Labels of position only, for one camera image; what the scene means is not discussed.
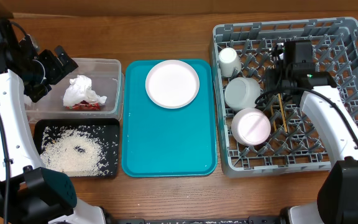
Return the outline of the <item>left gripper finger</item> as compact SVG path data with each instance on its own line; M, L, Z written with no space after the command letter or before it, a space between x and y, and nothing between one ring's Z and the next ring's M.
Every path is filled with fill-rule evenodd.
M63 75L66 76L78 68L78 64L68 56L61 45L55 48L55 53L62 64Z
M52 89L49 83L34 83L31 89L31 100L36 103Z

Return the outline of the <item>wooden chopstick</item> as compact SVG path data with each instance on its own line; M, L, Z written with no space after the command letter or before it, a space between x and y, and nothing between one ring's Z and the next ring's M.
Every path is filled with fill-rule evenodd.
M286 118L285 118L285 110L284 110L282 100L283 100L282 95L281 95L281 93L279 93L278 94L278 102L279 102L280 111L281 111L281 115L282 115L283 127L284 127L284 131L287 133L288 132L288 126L287 126L287 121L286 121Z
M273 105L270 107L270 112L271 112L270 122L272 124L273 131L275 132L277 130L277 126L276 126L276 122L275 122L277 115L276 115L276 111L275 111Z

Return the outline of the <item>white napkin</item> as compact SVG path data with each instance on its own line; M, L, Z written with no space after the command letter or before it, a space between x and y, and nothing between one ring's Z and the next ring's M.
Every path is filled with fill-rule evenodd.
M89 104L105 104L106 96L99 96L92 90L92 80L84 75L78 75L74 79L70 79L70 86L66 89L63 96L64 106L75 106L82 101Z

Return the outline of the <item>small grey bowl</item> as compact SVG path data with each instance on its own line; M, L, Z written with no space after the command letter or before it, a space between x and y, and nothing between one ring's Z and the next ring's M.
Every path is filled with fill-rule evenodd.
M253 78L237 77L231 80L225 91L224 101L235 112L254 108L260 96L260 85Z

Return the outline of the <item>red snack wrapper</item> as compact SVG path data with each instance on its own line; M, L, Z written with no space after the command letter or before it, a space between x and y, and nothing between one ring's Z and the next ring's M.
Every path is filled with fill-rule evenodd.
M88 110L96 110L99 111L101 106L98 103L89 104L89 103L78 103L73 106L67 106L70 110L81 110L81 111L88 111Z

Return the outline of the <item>white paper cup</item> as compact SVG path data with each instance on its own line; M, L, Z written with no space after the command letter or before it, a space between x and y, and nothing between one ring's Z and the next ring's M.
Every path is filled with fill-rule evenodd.
M220 51L219 68L223 77L232 77L233 73L237 75L242 68L241 60L234 48L226 47Z

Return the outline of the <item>pink bowl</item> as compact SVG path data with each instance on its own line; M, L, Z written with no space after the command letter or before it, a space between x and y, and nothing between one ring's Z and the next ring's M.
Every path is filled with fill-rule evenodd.
M261 110L246 108L232 119L231 131L234 139L245 146L256 146L265 142L271 132L269 119Z

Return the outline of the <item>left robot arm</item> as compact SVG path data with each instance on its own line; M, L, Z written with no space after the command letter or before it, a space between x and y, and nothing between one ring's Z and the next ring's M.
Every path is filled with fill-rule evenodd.
M34 144L24 98L37 102L77 68L63 47L40 51L18 24L0 18L0 217L5 223L114 223L76 195L69 176L46 168Z

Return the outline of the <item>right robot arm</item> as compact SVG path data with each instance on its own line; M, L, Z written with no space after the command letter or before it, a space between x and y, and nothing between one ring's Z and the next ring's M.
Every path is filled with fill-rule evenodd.
M358 223L358 127L337 84L317 72L309 40L277 43L274 67L265 73L265 96L283 93L312 122L331 161L331 171L315 202L282 210L287 223Z

